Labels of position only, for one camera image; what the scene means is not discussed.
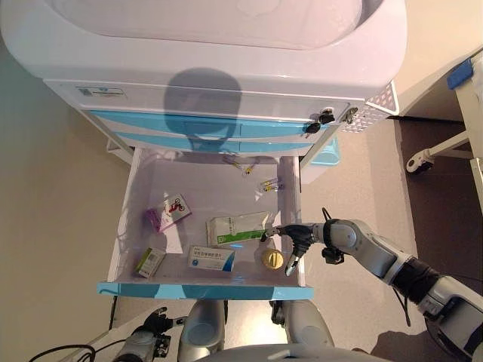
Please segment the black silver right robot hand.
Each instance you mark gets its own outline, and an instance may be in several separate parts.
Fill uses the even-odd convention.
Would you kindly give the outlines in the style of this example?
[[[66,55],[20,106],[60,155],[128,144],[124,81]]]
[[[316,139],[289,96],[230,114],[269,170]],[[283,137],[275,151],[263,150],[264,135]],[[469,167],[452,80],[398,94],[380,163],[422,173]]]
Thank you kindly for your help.
[[[285,275],[289,277],[296,270],[310,246],[316,242],[313,232],[314,225],[279,225],[266,229],[262,233],[260,241],[265,242],[273,235],[288,236],[292,240],[293,250],[285,267]]]

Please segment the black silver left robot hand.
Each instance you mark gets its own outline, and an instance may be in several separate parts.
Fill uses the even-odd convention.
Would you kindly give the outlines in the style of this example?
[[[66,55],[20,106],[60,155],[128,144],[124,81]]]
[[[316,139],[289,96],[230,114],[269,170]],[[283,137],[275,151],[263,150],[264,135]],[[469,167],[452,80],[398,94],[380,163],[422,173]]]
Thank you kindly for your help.
[[[143,329],[153,333],[154,335],[163,334],[170,330],[174,322],[167,317],[167,308],[161,307],[151,313],[143,323]]]

